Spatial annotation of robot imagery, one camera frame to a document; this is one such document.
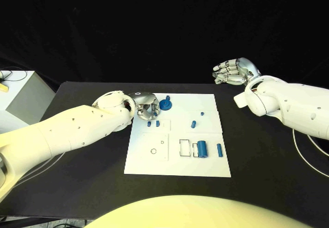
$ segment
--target black curtain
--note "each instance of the black curtain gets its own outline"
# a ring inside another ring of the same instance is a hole
[[[326,6],[286,0],[23,1],[2,7],[0,67],[65,81],[214,83],[245,57],[263,74],[329,87]]]

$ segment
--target black table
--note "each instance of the black table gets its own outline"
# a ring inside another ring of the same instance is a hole
[[[231,178],[124,174],[131,126],[65,154],[55,166],[13,189],[0,214],[95,219],[123,205],[166,195],[214,196],[258,205],[315,227],[329,224],[329,178],[302,160],[292,129],[240,109],[243,86],[199,84],[62,84],[43,119],[91,105],[108,91],[215,94]]]

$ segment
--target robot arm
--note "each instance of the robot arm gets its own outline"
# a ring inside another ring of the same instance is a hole
[[[153,107],[152,114],[147,113],[149,106]],[[159,101],[155,94],[127,96],[121,91],[114,91],[104,94],[93,106],[71,108],[45,121],[2,134],[0,201],[41,162],[124,129],[131,124],[136,109],[142,119],[156,118]]]
[[[245,84],[245,91],[234,97],[240,108],[248,106],[257,116],[269,115],[299,132],[329,139],[329,90],[284,82],[263,76],[245,58],[214,67],[217,84]]]

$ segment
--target rectangular slot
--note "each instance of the rectangular slot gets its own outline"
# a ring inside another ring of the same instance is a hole
[[[181,150],[179,154],[182,157],[191,157],[191,141],[188,139],[179,140]]]
[[[192,149],[194,149],[194,157],[198,158],[199,152],[198,152],[198,144],[196,143],[192,143]]]

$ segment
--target white paper sheet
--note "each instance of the white paper sheet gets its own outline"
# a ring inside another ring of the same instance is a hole
[[[147,127],[147,121],[137,115],[134,117],[124,173],[231,177],[214,94],[156,94],[159,101],[166,95],[170,96],[173,106],[168,111],[160,110],[160,126],[156,127],[156,120],[152,120]],[[183,154],[181,140],[185,140]],[[195,157],[195,147],[201,140],[207,143],[207,158]],[[224,157],[218,156],[218,143]]]

